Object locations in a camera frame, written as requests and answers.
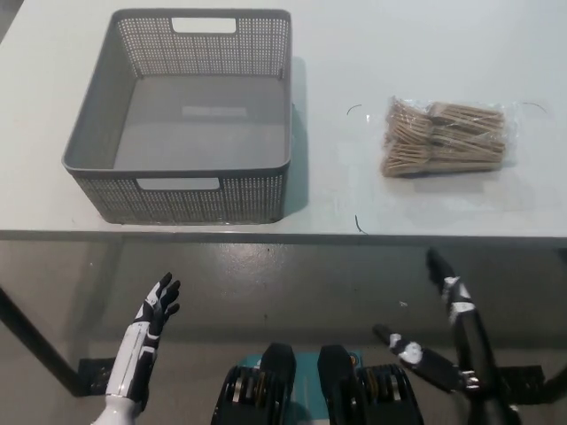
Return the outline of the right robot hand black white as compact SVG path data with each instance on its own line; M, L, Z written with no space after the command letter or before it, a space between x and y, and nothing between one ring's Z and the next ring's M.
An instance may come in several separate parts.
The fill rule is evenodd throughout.
M389 347L402 366L445 392L493 394L501 390L496 365L479 311L464 280L452 266L430 248L426 253L430 281L444 302L458 363L416 341L376 324L373 333Z

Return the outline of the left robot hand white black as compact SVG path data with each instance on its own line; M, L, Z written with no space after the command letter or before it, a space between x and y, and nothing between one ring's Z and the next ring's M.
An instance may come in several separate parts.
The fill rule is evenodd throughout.
M166 273L151 288L121 341L106 387L107 396L127 398L145 407L162 331L180 309L180 287L181 283Z

